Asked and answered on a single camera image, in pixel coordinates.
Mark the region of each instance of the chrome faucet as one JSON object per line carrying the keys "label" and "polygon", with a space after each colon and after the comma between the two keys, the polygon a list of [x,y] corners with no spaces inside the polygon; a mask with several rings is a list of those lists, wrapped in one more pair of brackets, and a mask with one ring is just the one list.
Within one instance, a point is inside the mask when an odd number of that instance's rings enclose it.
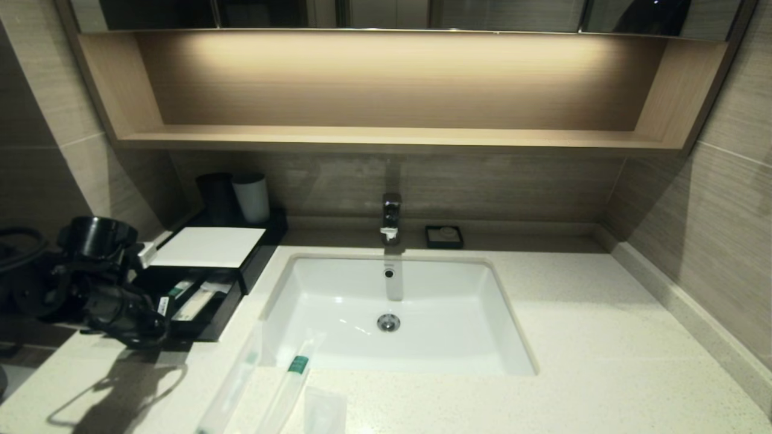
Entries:
{"label": "chrome faucet", "polygon": [[399,209],[402,205],[402,196],[398,193],[384,194],[384,218],[381,225],[381,241],[384,246],[396,246],[399,244]]}

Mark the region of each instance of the sink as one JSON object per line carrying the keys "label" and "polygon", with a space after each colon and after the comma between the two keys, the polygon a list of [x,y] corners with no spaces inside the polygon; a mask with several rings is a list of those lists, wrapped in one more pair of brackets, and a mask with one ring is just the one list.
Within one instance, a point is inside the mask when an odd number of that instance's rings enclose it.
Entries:
{"label": "sink", "polygon": [[261,320],[262,366],[289,366],[314,329],[327,337],[313,368],[536,374],[482,262],[297,257]]}

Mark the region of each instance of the speckled quartz countertop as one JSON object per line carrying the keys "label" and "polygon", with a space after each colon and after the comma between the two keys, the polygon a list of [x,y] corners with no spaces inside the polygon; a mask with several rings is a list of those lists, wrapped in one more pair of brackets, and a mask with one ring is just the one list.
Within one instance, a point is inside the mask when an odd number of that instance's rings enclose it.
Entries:
{"label": "speckled quartz countertop", "polygon": [[[594,241],[495,238],[495,251],[468,242],[464,251],[408,249],[405,258],[490,261],[538,375],[312,369],[308,385],[347,396],[347,432],[772,432],[740,386]],[[72,337],[0,406],[0,432],[193,433],[292,255],[382,253],[307,244],[277,249],[217,344],[137,354],[111,339]],[[253,432],[283,372],[256,369],[227,432]],[[303,432],[303,397],[283,432]]]}

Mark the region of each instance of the white card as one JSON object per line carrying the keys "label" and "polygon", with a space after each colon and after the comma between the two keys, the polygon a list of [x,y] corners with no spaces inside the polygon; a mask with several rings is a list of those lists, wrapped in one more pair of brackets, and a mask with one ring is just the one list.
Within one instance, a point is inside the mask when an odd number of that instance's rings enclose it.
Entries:
{"label": "white card", "polygon": [[185,228],[158,250],[152,266],[238,268],[265,229]]}

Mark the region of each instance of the white cup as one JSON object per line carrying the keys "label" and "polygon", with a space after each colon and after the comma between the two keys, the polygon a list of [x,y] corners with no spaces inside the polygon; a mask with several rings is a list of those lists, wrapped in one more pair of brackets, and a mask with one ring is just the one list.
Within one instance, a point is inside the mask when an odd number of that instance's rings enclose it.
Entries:
{"label": "white cup", "polygon": [[248,223],[263,223],[271,216],[266,176],[262,173],[233,175],[231,180],[236,199]]}

